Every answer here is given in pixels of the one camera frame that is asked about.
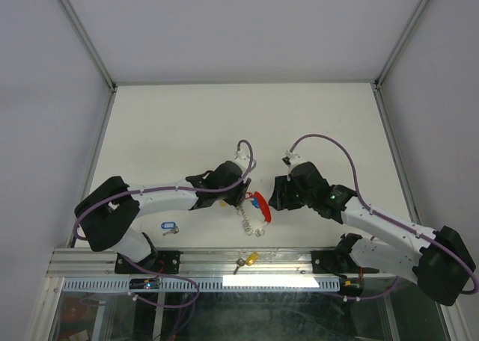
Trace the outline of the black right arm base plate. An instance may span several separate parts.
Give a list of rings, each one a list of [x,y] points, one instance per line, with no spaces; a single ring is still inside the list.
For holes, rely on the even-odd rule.
[[[348,254],[334,250],[312,251],[311,265],[314,274],[330,273],[341,277],[359,272],[359,267]]]

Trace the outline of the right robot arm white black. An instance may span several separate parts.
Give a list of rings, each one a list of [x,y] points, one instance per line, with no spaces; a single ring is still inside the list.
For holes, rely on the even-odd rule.
[[[342,271],[371,268],[414,283],[433,301],[452,306],[471,280],[476,265],[460,234],[396,220],[365,203],[344,185],[331,185],[312,162],[285,157],[287,174],[275,178],[269,205],[277,210],[307,206],[319,216],[370,234],[348,233],[335,248]]]

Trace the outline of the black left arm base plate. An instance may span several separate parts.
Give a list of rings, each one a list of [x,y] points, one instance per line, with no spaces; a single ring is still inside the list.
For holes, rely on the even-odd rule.
[[[143,269],[161,274],[178,274],[180,267],[180,251],[157,250],[141,262],[132,265],[122,255],[118,254],[115,263],[115,274],[144,274]]]

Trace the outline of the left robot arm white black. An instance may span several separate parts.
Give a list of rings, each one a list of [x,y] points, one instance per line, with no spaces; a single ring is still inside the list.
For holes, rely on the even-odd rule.
[[[238,207],[245,199],[251,182],[248,174],[255,166],[255,160],[238,157],[215,170],[150,187],[112,176],[74,209],[74,237],[86,241],[93,252],[111,249],[138,271],[149,272],[159,256],[147,234],[132,228],[133,221],[160,212],[205,209],[217,201]]]

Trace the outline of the metal keyring holder red handle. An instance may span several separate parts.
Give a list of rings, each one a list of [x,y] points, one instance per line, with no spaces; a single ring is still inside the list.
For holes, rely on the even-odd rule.
[[[253,207],[253,200],[259,202],[259,209]],[[264,236],[266,227],[272,222],[270,207],[258,191],[246,193],[245,200],[237,207],[237,215],[241,218],[241,225],[247,236]]]

